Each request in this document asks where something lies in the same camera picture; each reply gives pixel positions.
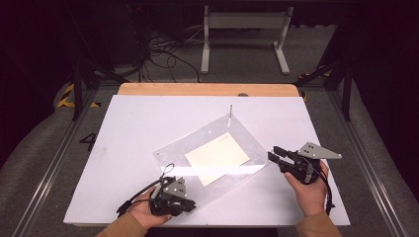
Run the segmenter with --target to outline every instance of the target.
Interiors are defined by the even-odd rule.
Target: forearm
[[[108,225],[96,237],[143,237],[147,231],[127,212]]]
[[[322,211],[310,215],[295,225],[299,237],[335,237],[342,236],[332,220]]]

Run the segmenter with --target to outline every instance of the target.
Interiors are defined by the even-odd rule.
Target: hand
[[[156,188],[149,189],[145,194],[138,196],[135,200],[150,199],[150,194]],[[151,214],[149,201],[140,201],[129,208],[128,212],[138,221],[138,223],[148,230],[151,227],[162,225],[172,218],[172,215],[155,216]]]
[[[320,166],[327,179],[329,168],[322,161]],[[296,201],[305,217],[324,211],[327,188],[320,178],[311,185],[304,185],[289,172],[286,172],[285,176],[295,191]]]

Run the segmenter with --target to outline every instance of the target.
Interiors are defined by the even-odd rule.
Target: table
[[[236,97],[240,93],[249,97]],[[307,139],[318,144],[304,101],[297,95],[293,85],[123,84],[108,108],[64,222],[81,226],[112,222],[119,205],[161,175],[152,151],[225,115],[229,105],[267,150],[280,144],[297,150]],[[332,174],[329,182],[337,206],[331,218],[337,225],[348,225]],[[165,226],[277,227],[301,218],[292,188],[270,163],[222,197]]]

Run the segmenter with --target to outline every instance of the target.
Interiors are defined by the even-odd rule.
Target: white desk leg
[[[290,25],[292,16],[293,16],[293,8],[290,7],[287,9],[287,16],[283,23],[280,41],[274,41],[275,53],[277,54],[278,61],[280,62],[281,70],[283,71],[285,75],[290,74],[290,69],[287,65],[286,58],[284,57],[283,45],[284,45],[284,41],[286,40],[287,30]]]
[[[206,6],[204,12],[204,50],[203,61],[201,64],[201,73],[208,74],[210,67],[210,26],[209,26],[209,6]]]

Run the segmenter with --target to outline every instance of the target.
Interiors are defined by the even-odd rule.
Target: white tabletop
[[[225,116],[230,105],[267,151],[274,145],[295,151],[307,141],[319,144],[300,97],[114,96],[64,222],[114,221],[124,201],[161,175],[152,152]],[[349,225],[332,174],[329,184],[336,205],[330,216],[336,225]],[[165,225],[273,227],[302,218],[293,189],[270,163],[222,197]]]

